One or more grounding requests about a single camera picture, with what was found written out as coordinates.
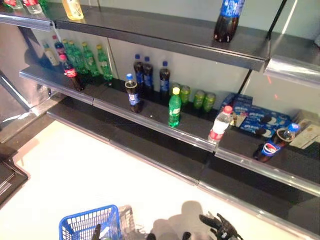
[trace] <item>shelf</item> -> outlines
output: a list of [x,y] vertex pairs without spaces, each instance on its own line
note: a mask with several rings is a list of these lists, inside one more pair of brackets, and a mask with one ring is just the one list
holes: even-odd
[[93,7],[83,20],[55,21],[57,29],[99,35],[260,71],[268,58],[267,32],[237,28],[231,43],[213,40],[215,22],[142,11]]
[[38,65],[29,66],[20,72],[20,77],[37,82],[49,88],[54,88],[67,96],[84,103],[128,119],[132,122],[151,128],[170,137],[191,144],[200,149],[213,152],[215,145],[207,140],[215,111],[197,116],[186,107],[181,113],[180,125],[176,128],[168,126],[168,105],[161,105],[155,99],[144,99],[141,113],[130,110],[128,95],[123,92],[124,81],[114,79],[113,88],[104,85],[103,80],[96,78],[86,85],[81,92],[74,89],[72,82],[62,73],[43,68]]
[[320,197],[320,145],[298,149],[286,146],[266,163],[252,158],[257,147],[264,140],[231,128],[215,149],[215,156],[268,178]]

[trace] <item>blue bottle cap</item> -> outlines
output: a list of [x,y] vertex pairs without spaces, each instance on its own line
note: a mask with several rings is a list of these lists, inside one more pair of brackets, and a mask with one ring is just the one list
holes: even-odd
[[290,132],[296,133],[296,132],[299,131],[299,125],[296,124],[296,123],[291,123],[291,124],[288,126],[288,130],[289,130]]
[[126,79],[127,79],[128,81],[130,81],[130,80],[133,80],[134,78],[132,77],[132,74],[131,74],[131,73],[128,73],[128,74],[126,75]]

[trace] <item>bottle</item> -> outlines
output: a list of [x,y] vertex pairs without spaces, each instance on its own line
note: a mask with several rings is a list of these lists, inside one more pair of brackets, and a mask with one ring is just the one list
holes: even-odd
[[42,8],[38,3],[38,0],[23,0],[24,5],[31,14],[40,14],[42,13]]
[[144,58],[145,63],[143,64],[143,79],[144,79],[144,91],[147,95],[152,95],[154,92],[154,80],[153,72],[154,67],[149,63],[150,58],[146,56]]
[[84,56],[80,49],[75,45],[74,41],[69,41],[69,48],[74,57],[74,67],[80,74],[87,74],[89,71],[86,67]]
[[169,120],[168,124],[170,127],[176,127],[180,123],[180,110],[181,110],[181,99],[179,97],[180,88],[174,87],[172,90],[172,97],[169,101]]
[[13,9],[22,9],[24,7],[21,0],[4,0],[4,3]]
[[82,91],[83,89],[85,89],[83,83],[77,75],[74,66],[67,60],[67,56],[62,54],[59,57],[62,61],[62,67],[65,72],[64,74],[72,81],[74,88],[77,91]]
[[57,38],[56,35],[52,36],[52,39],[54,41],[54,48],[56,50],[56,52],[58,53],[58,55],[66,55],[66,50],[65,50],[65,46],[62,44],[62,42],[60,42]]
[[80,20],[84,18],[79,0],[62,0],[67,17],[71,20]]
[[170,79],[170,71],[167,68],[168,62],[162,62],[163,68],[160,69],[160,96],[163,100],[169,98],[169,79]]
[[234,37],[245,0],[223,0],[220,15],[216,21],[213,38],[229,43]]
[[261,144],[254,152],[253,157],[265,163],[280,149],[291,143],[299,131],[299,125],[291,123],[288,127],[279,128],[267,142]]
[[42,43],[43,47],[44,47],[44,54],[46,55],[46,57],[49,59],[50,63],[52,64],[52,66],[58,66],[60,63],[59,61],[56,59],[54,52],[51,50],[51,48],[49,47],[48,43],[46,43],[45,41]]
[[225,106],[223,111],[218,114],[215,118],[213,127],[209,133],[208,141],[211,143],[218,143],[226,129],[228,128],[230,122],[232,121],[232,107]]
[[133,64],[133,68],[135,71],[135,78],[136,78],[136,83],[138,84],[139,87],[139,92],[141,96],[144,93],[144,86],[145,86],[145,81],[144,81],[144,64],[142,61],[140,61],[140,54],[136,54],[135,56],[135,61]]
[[92,51],[88,48],[88,44],[86,42],[82,43],[83,46],[83,56],[86,64],[88,65],[89,71],[92,77],[96,77],[100,75],[100,72],[96,65],[96,60]]
[[139,98],[138,84],[134,81],[131,73],[126,75],[125,89],[128,93],[131,111],[134,113],[141,112],[142,102]]
[[98,50],[98,61],[100,63],[100,67],[103,73],[103,78],[107,81],[107,84],[111,86],[113,77],[112,77],[110,66],[108,64],[109,60],[100,44],[96,46],[96,49]]

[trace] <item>bottle label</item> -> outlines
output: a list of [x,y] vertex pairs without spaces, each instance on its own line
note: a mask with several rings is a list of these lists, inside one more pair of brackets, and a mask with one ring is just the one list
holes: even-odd
[[141,72],[137,72],[135,74],[136,77],[136,83],[137,84],[143,84],[144,83],[144,75]]
[[144,83],[146,86],[152,87],[153,85],[152,75],[144,75]]
[[17,5],[16,0],[4,0],[5,4],[11,5],[11,6],[15,6]]
[[160,80],[160,89],[162,92],[169,91],[169,81]]
[[23,3],[29,7],[38,4],[38,0],[23,0]]
[[68,77],[68,78],[73,78],[75,76],[77,76],[77,72],[74,68],[72,69],[68,69],[68,70],[64,70],[65,72],[65,75]]
[[266,155],[268,157],[271,157],[273,155],[275,155],[276,152],[278,152],[281,149],[280,146],[276,145],[275,143],[273,143],[271,140],[267,141],[264,145],[263,148],[261,150],[261,153],[263,155]]
[[240,17],[245,0],[223,0],[220,15],[229,18]]
[[128,95],[129,95],[130,105],[134,106],[134,105],[140,103],[140,98],[138,96],[138,93],[136,93],[136,94],[128,94]]
[[212,131],[217,135],[223,135],[229,126],[229,123],[222,122],[222,121],[214,121]]

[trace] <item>red bottle cap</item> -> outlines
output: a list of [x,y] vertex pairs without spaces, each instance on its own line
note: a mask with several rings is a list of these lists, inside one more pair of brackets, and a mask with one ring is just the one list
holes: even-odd
[[223,109],[223,112],[226,114],[232,113],[232,107],[231,106],[225,106]]

